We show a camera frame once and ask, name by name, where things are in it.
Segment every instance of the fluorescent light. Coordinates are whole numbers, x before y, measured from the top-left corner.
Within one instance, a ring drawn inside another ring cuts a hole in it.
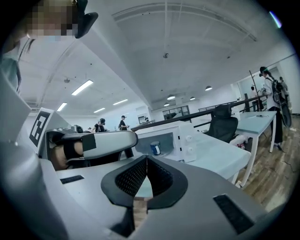
[[[126,101],[128,101],[128,99],[125,99],[125,100],[119,101],[119,102],[117,102],[117,103],[114,103],[113,105],[117,105],[117,104],[119,104],[119,103],[123,103],[123,102],[126,102]]]
[[[282,24],[280,22],[280,20],[276,17],[275,13],[273,13],[272,11],[269,12],[272,16],[272,18],[274,19],[276,25],[278,28],[281,28]]]
[[[79,88],[77,88],[77,90],[75,92],[72,93],[73,96],[76,96],[78,93],[80,93],[83,89],[87,88],[88,86],[90,86],[93,83],[93,81],[88,80],[87,82],[85,82],[83,85],[81,85]]]
[[[211,86],[207,86],[205,91],[209,91],[209,90],[212,90],[212,87]]]
[[[174,95],[169,95],[168,98],[167,98],[167,100],[172,100],[172,99],[174,99],[174,98],[175,98]]]
[[[67,104],[66,103],[62,103],[60,105],[60,107],[57,109],[57,111],[60,112],[65,107],[65,105],[67,105]]]
[[[97,113],[97,112],[102,111],[102,110],[104,110],[104,109],[105,109],[105,107],[103,107],[103,108],[101,108],[101,109],[95,111],[94,113]]]

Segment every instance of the white container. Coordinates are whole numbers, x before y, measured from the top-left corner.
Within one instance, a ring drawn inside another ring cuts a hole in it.
[[[231,116],[237,118],[240,121],[240,110],[237,107],[231,108]]]
[[[196,160],[195,130],[190,122],[177,121],[136,131],[139,142],[133,154],[153,155],[150,144],[160,142],[160,157],[192,162]]]

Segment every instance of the white desk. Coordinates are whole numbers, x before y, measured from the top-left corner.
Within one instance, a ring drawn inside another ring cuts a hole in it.
[[[240,169],[247,165],[251,154],[248,151],[202,133],[196,133],[195,139],[197,160],[182,164],[211,170],[235,183]],[[152,188],[148,178],[145,179],[136,196],[152,197]]]
[[[251,158],[248,162],[246,173],[243,177],[242,182],[241,181],[237,182],[236,184],[237,187],[240,188],[245,186],[255,160],[258,138],[264,132],[264,130],[266,130],[266,128],[270,125],[272,121],[273,121],[273,135],[272,135],[270,152],[273,151],[273,147],[274,147],[275,132],[276,132],[276,111],[241,113],[238,128],[235,133],[239,135],[252,137],[253,141],[252,141],[252,148],[251,148]]]

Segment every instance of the black office chair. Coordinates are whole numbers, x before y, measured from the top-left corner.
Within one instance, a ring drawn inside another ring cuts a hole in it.
[[[229,143],[238,127],[237,118],[231,117],[230,105],[217,106],[213,112],[207,135]]]

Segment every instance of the black slot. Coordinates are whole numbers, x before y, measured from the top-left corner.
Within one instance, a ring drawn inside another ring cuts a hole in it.
[[[254,223],[235,205],[227,195],[219,195],[213,198],[228,221],[240,234],[254,225]]]
[[[78,181],[78,180],[81,180],[81,179],[84,179],[84,177],[82,175],[77,175],[77,176],[74,176],[74,177],[63,178],[60,181],[61,181],[62,184],[66,184],[66,183],[75,182],[75,181]]]

